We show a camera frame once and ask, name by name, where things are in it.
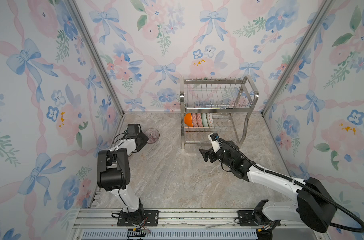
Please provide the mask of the purple glass bowl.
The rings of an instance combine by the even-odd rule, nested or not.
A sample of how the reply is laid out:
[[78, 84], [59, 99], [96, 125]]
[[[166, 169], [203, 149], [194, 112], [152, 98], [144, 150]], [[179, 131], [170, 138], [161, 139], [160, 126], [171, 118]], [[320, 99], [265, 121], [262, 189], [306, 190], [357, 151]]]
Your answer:
[[160, 138], [160, 133], [156, 129], [148, 129], [145, 131], [145, 135], [148, 137], [148, 144], [156, 143]]

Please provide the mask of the pink purple bowl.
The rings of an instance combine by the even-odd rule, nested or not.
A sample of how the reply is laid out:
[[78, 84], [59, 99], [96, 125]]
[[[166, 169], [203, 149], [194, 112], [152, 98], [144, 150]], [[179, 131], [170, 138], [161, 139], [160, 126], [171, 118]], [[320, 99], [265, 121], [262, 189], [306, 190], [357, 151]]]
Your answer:
[[193, 122], [193, 127], [197, 128], [198, 127], [198, 122], [197, 122], [197, 117], [195, 113], [191, 113], [192, 116], [192, 122]]

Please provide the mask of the green geometric pattern bowl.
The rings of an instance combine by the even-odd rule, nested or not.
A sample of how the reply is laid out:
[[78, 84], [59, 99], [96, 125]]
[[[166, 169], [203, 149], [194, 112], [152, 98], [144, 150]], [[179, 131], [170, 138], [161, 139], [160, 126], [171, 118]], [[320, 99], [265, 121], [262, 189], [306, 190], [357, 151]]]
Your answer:
[[214, 127], [214, 119], [212, 113], [206, 113], [207, 115], [207, 122], [209, 127]]

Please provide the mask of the pale green celadon bowl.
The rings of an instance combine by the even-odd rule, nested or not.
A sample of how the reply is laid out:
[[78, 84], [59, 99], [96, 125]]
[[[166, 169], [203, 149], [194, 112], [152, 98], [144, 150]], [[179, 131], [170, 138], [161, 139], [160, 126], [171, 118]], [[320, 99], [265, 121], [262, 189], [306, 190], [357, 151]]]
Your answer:
[[209, 124], [208, 124], [208, 120], [207, 120], [207, 115], [206, 113], [201, 113], [201, 119], [202, 119], [202, 124], [204, 128], [208, 128]]

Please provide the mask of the dark patterned bowl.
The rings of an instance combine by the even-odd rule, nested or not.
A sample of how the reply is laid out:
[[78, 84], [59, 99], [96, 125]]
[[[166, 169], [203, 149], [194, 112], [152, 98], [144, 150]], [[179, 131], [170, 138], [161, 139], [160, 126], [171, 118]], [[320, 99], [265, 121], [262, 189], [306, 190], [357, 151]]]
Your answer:
[[203, 122], [202, 122], [202, 116], [201, 116], [200, 113], [196, 113], [196, 119], [197, 119], [198, 127], [202, 128], [203, 127]]

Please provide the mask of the orange white bowl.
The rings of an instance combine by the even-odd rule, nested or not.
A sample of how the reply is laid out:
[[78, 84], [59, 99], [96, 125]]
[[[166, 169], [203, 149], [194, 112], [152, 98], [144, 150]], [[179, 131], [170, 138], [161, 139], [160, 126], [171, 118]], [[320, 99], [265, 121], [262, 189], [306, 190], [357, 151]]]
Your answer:
[[185, 125], [188, 126], [188, 127], [193, 127], [194, 126], [194, 124], [193, 124], [193, 118], [192, 118], [192, 114], [191, 113], [185, 114], [184, 122], [185, 122]]

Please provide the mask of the stainless steel dish rack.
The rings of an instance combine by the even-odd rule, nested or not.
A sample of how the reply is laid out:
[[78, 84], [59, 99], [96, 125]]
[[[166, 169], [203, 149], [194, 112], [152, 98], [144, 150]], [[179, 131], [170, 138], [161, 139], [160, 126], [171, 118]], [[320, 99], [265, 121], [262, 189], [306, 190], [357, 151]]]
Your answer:
[[[249, 120], [258, 103], [254, 81], [243, 78], [180, 78], [181, 148], [208, 146], [208, 135], [220, 136], [243, 144]], [[212, 113], [214, 127], [185, 125], [187, 113]]]

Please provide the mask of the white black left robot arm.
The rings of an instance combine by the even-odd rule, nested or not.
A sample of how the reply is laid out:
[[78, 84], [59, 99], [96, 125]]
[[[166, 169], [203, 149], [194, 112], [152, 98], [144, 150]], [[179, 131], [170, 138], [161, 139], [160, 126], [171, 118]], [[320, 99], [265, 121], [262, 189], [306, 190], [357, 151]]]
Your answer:
[[145, 211], [140, 198], [130, 186], [129, 157], [139, 152], [149, 138], [139, 124], [129, 124], [120, 136], [110, 149], [98, 152], [97, 185], [115, 196], [122, 205], [117, 216], [121, 224], [139, 225], [145, 220]]

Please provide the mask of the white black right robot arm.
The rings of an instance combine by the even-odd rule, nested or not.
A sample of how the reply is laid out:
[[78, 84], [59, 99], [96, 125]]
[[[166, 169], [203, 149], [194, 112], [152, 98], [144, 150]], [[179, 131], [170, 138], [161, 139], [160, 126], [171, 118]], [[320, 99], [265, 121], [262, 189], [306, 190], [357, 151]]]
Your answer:
[[326, 200], [310, 193], [310, 189], [329, 197], [320, 181], [291, 178], [289, 176], [263, 168], [248, 159], [233, 142], [215, 143], [208, 150], [200, 149], [205, 162], [220, 162], [228, 167], [228, 172], [249, 183], [270, 188], [287, 196], [286, 202], [261, 200], [247, 217], [238, 217], [238, 224], [252, 222], [264, 231], [272, 229], [280, 221], [293, 221], [305, 224], [310, 229], [325, 233], [331, 225], [336, 207]]

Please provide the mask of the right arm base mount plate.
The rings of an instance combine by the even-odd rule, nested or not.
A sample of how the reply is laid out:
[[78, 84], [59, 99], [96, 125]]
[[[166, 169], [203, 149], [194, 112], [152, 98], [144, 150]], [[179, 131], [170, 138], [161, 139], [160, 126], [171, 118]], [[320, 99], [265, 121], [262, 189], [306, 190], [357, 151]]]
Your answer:
[[237, 211], [238, 217], [234, 222], [242, 227], [280, 227], [280, 221], [269, 220], [262, 212], [255, 212], [254, 210], [239, 210]]

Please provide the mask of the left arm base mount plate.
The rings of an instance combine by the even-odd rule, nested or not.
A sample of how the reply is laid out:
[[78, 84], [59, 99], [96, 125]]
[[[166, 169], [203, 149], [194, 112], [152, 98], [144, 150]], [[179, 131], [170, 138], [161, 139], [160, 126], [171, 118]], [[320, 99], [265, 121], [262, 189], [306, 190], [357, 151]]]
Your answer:
[[159, 222], [158, 210], [138, 210], [132, 213], [120, 212], [117, 219], [118, 227], [157, 227]]

